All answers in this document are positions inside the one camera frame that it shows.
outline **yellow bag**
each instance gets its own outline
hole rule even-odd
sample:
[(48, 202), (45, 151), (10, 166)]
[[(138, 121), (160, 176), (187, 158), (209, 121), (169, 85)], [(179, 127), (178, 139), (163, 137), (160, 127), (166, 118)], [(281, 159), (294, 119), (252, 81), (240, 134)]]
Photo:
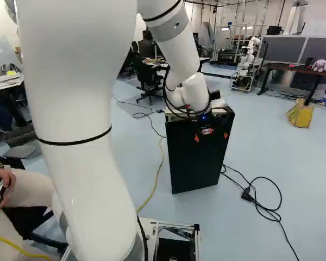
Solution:
[(311, 118), (313, 117), (314, 107), (304, 106), (304, 102), (305, 99), (298, 98), (296, 105), (286, 113), (291, 124), (298, 128), (309, 128)]

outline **gray cubicle panel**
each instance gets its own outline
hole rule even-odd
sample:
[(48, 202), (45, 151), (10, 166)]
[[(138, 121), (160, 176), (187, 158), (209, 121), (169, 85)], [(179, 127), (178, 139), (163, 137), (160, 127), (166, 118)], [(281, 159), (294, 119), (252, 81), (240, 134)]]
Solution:
[(308, 57), (313, 57), (313, 61), (318, 59), (326, 60), (326, 38), (309, 37), (301, 58), (301, 63), (304, 63)]
[(296, 63), (304, 42), (305, 37), (300, 36), (264, 36), (259, 57), (263, 58), (265, 46), (268, 44), (265, 60)]
[(6, 36), (0, 36), (0, 66), (3, 64), (15, 64), (19, 69), (23, 70), (23, 65), (18, 60), (16, 53)]

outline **white pants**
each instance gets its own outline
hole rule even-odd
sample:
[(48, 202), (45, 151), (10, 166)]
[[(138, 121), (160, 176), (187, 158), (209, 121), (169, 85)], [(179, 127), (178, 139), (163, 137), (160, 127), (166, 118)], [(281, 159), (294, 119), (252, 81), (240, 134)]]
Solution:
[[(10, 195), (10, 201), (7, 207), (35, 207), (51, 206), (52, 193), (54, 191), (50, 178), (37, 172), (26, 170), (11, 169), (16, 175), (16, 185)], [(41, 253), (31, 246), (24, 246), (23, 238), (17, 233), (11, 221), (5, 213), (0, 210), (0, 236), (14, 242), (19, 247), (28, 252)], [(26, 258), (18, 250), (0, 241), (0, 261), (18, 261), (18, 260), (43, 260), (41, 258)]]

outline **person's hand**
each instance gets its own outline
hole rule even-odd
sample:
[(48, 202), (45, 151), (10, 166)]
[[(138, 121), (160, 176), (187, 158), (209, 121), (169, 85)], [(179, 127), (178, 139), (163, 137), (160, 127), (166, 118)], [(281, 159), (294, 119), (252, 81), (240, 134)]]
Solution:
[(11, 191), (16, 184), (16, 176), (10, 170), (0, 168), (0, 178), (4, 181), (6, 188), (3, 198), (0, 196), (0, 209), (2, 209), (9, 201)]

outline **yellow cable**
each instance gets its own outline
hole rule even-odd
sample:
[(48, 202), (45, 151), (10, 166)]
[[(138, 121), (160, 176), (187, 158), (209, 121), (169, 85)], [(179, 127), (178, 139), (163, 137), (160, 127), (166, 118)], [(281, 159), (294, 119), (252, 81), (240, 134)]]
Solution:
[(150, 195), (148, 196), (148, 198), (145, 200), (145, 202), (141, 205), (140, 208), (137, 209), (136, 213), (139, 213), (139, 212), (144, 208), (144, 206), (146, 206), (146, 204), (151, 200), (151, 198), (152, 198), (154, 192), (156, 191), (156, 188), (157, 188), (157, 182), (158, 182), (158, 174), (159, 174), (159, 171), (161, 170), (161, 167), (162, 167), (162, 165), (163, 165), (163, 161), (164, 161), (164, 151), (163, 151), (162, 146), (161, 146), (162, 140), (163, 140), (163, 138), (161, 138), (161, 139), (159, 140), (159, 142), (158, 142), (158, 146), (159, 146), (159, 148), (160, 148), (160, 150), (161, 150), (161, 153), (162, 153), (162, 160), (161, 160), (161, 164), (159, 164), (159, 167), (158, 167), (158, 169), (157, 169), (157, 173), (156, 173), (156, 181), (155, 181), (155, 183), (154, 183), (154, 187), (153, 187), (153, 189), (152, 189)]
[(17, 249), (19, 252), (21, 252), (23, 255), (27, 256), (27, 257), (39, 257), (39, 258), (43, 258), (47, 261), (52, 261), (49, 257), (47, 257), (44, 254), (31, 254), (23, 249), (21, 249), (19, 246), (17, 246), (15, 243), (12, 243), (10, 240), (3, 238), (0, 236), (0, 241), (10, 245), (11, 247)]

